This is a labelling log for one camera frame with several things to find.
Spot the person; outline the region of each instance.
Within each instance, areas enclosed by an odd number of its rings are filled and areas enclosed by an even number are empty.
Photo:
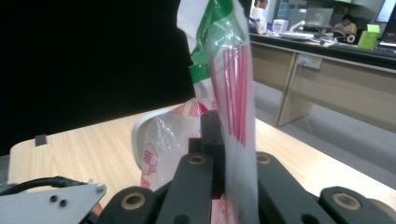
[[[248,29],[253,34],[263,34],[267,30],[267,22],[262,11],[268,6],[268,0],[255,0],[254,8],[248,18]]]
[[[358,28],[355,23],[352,22],[352,16],[346,14],[342,18],[342,22],[336,24],[331,32],[334,33],[334,36],[348,36],[348,35],[356,35]]]
[[[268,6],[268,0],[255,0],[254,7],[266,9]]]

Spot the wooden table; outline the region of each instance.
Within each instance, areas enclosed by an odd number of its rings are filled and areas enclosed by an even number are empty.
[[[131,133],[147,113],[114,119],[47,136],[46,145],[21,142],[10,151],[9,183],[63,175],[107,185],[101,204],[106,206],[121,189],[140,184],[134,162]],[[257,150],[276,156],[309,192],[319,195],[327,187],[342,186],[378,199],[396,210],[396,191],[299,140],[256,120]]]
[[[394,58],[347,53],[312,41],[250,38],[254,79],[282,91],[276,125],[309,114],[315,104],[396,133]],[[299,66],[301,61],[320,67]]]

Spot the plastic bag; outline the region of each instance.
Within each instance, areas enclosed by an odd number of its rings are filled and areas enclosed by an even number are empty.
[[[142,187],[156,190],[172,180],[181,157],[189,152],[189,139],[200,137],[200,116],[206,111],[192,99],[150,122],[141,161]]]
[[[199,115],[216,108],[226,148],[226,185],[224,197],[212,203],[211,223],[259,223],[251,54],[243,9],[236,0],[181,0],[177,19],[188,38],[197,99],[148,126],[141,185],[155,190],[172,179],[189,138],[200,137]]]

